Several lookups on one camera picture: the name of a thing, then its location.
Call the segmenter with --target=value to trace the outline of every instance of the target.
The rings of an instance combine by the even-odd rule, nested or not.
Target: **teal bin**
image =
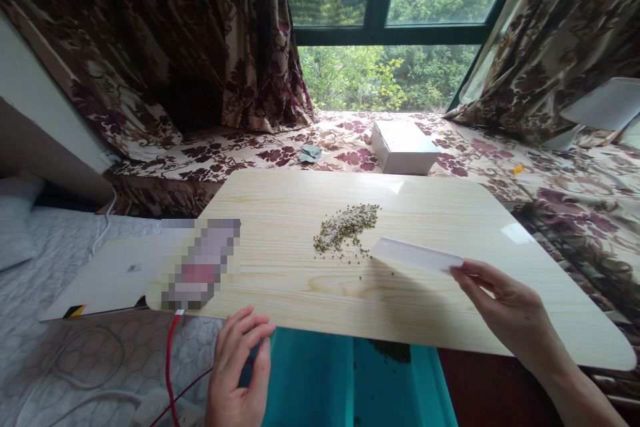
[[[263,427],[457,425],[435,348],[278,328]]]

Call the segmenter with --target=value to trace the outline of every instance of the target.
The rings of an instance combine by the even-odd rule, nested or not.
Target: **white mattress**
[[[104,241],[152,235],[160,232],[158,220],[111,216]],[[48,374],[58,347],[87,328],[82,320],[40,324],[39,312],[74,278],[89,257],[89,249],[105,227],[104,216],[92,213],[36,207],[29,229],[41,253],[19,266],[0,273],[0,412],[3,425],[14,426],[24,407],[19,427],[46,426],[83,399],[105,389],[121,389],[144,396],[164,387],[164,351],[171,316],[150,310],[104,316],[124,347],[122,365],[104,385],[79,389],[56,373]],[[172,381],[180,392],[213,363],[213,347],[221,320],[188,317],[181,321],[173,340]],[[102,332],[81,334],[63,353],[59,367],[81,382],[95,384],[120,363],[121,347]],[[208,377],[185,398],[205,405]],[[30,393],[28,403],[25,401]],[[123,399],[96,400],[72,413],[58,426],[128,426],[134,403]]]

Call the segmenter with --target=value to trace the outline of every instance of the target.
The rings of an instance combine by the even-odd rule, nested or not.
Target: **window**
[[[289,0],[320,109],[444,112],[457,105],[505,0]]]

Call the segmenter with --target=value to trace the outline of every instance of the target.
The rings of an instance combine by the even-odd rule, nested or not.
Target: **green window frame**
[[[295,37],[297,44],[301,47],[340,45],[480,45],[464,80],[449,105],[449,111],[459,105],[460,91],[468,82],[505,2],[506,0],[495,0],[484,23],[387,25],[387,15],[391,0],[367,0],[362,25],[296,27],[294,24]]]

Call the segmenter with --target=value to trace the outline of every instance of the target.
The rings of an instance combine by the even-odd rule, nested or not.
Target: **gray cloth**
[[[298,157],[298,161],[316,163],[318,160],[320,160],[320,155],[322,155],[321,148],[314,147],[313,145],[303,145],[302,152],[300,152],[300,156]]]

